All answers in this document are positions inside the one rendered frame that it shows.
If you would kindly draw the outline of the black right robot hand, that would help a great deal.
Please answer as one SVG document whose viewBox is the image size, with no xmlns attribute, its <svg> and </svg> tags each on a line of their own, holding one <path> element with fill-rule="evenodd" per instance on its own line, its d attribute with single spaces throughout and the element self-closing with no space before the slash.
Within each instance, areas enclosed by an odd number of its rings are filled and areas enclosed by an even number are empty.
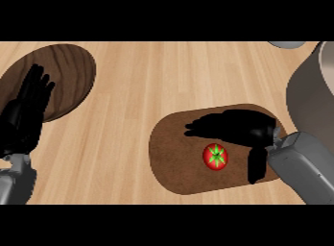
<svg viewBox="0 0 334 246">
<path fill-rule="evenodd" d="M 220 139 L 249 147 L 248 181 L 254 185 L 267 174 L 267 147 L 274 145 L 277 120 L 264 112 L 226 110 L 211 113 L 186 125 L 186 136 Z"/>
</svg>

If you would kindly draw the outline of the dark wooden oval plate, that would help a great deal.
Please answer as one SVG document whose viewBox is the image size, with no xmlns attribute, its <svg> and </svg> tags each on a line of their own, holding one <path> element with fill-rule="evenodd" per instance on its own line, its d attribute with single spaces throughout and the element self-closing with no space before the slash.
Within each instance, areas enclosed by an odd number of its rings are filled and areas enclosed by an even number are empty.
<svg viewBox="0 0 334 246">
<path fill-rule="evenodd" d="M 0 113 L 18 97 L 22 80 L 37 63 L 56 83 L 45 121 L 52 122 L 71 113 L 93 89 L 96 62 L 90 51 L 75 44 L 49 45 L 28 53 L 9 67 L 0 78 Z"/>
</svg>

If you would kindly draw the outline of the grey rounded object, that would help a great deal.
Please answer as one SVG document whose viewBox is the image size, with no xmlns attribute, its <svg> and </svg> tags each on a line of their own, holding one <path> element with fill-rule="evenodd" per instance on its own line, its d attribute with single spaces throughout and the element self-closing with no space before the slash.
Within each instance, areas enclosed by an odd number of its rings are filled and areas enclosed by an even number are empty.
<svg viewBox="0 0 334 246">
<path fill-rule="evenodd" d="M 269 41 L 277 48 L 282 49 L 296 49 L 299 48 L 307 41 Z"/>
</svg>

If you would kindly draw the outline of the brown cutting board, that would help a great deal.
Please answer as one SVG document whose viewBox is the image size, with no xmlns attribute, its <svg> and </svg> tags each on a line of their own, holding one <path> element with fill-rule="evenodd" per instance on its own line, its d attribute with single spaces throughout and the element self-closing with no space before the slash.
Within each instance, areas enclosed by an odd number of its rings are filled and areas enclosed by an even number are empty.
<svg viewBox="0 0 334 246">
<path fill-rule="evenodd" d="M 190 195 L 224 188 L 249 185 L 249 147 L 224 142 L 221 139 L 186 136 L 186 125 L 211 113 L 226 110 L 254 110 L 276 115 L 261 106 L 238 104 L 226 107 L 180 111 L 170 114 L 157 124 L 151 134 L 149 157 L 155 177 L 161 185 L 174 193 Z M 213 170 L 205 156 L 208 145 L 220 144 L 229 163 L 221 170 Z"/>
</svg>

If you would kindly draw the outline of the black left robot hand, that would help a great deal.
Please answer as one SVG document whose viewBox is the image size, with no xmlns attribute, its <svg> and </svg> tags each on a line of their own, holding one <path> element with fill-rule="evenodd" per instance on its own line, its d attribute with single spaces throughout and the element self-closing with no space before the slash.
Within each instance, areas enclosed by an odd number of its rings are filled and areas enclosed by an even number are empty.
<svg viewBox="0 0 334 246">
<path fill-rule="evenodd" d="M 55 86 L 45 67 L 34 64 L 18 98 L 8 103 L 0 114 L 0 159 L 12 154 L 30 154 L 36 149 Z"/>
</svg>

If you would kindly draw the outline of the red tomato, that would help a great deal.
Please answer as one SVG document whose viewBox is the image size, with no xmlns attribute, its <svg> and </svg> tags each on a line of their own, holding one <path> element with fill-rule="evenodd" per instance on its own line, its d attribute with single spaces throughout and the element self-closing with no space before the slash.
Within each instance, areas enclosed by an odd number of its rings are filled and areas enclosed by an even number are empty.
<svg viewBox="0 0 334 246">
<path fill-rule="evenodd" d="M 226 168 L 230 162 L 230 155 L 221 144 L 211 143 L 207 145 L 204 151 L 204 161 L 207 167 L 214 171 L 220 171 Z"/>
</svg>

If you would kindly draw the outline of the large grey pot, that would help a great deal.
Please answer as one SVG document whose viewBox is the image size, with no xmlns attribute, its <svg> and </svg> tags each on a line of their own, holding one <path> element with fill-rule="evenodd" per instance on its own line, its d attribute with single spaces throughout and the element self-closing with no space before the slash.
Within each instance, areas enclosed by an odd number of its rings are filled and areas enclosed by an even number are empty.
<svg viewBox="0 0 334 246">
<path fill-rule="evenodd" d="M 286 105 L 296 129 L 334 154 L 334 41 L 323 41 L 291 77 Z"/>
</svg>

